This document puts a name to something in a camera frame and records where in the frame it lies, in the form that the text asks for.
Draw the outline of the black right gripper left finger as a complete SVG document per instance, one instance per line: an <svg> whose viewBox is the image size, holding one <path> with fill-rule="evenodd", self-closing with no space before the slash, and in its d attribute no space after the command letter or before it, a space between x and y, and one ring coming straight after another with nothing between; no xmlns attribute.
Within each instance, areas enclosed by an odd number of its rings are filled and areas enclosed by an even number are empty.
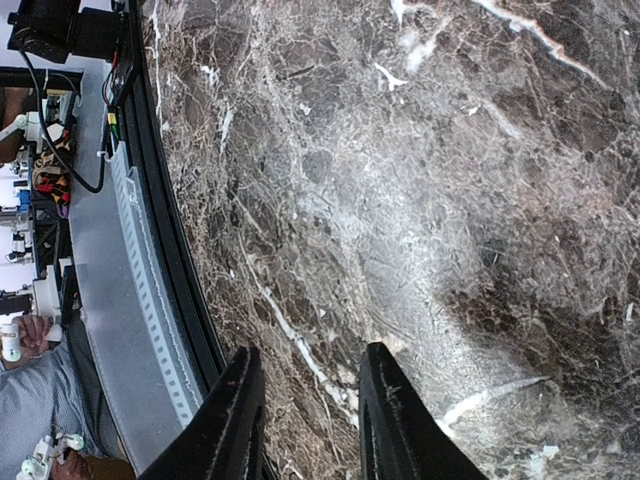
<svg viewBox="0 0 640 480"><path fill-rule="evenodd" d="M241 347L189 425L140 477L260 479L264 415L265 380L259 350Z"/></svg>

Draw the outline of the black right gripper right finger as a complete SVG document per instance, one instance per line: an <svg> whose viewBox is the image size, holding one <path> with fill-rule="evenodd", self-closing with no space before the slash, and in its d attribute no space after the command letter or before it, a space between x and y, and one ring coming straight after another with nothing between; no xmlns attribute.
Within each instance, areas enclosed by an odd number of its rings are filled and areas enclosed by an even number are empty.
<svg viewBox="0 0 640 480"><path fill-rule="evenodd" d="M367 345L359 371L365 479L484 479L440 429L387 346Z"/></svg>

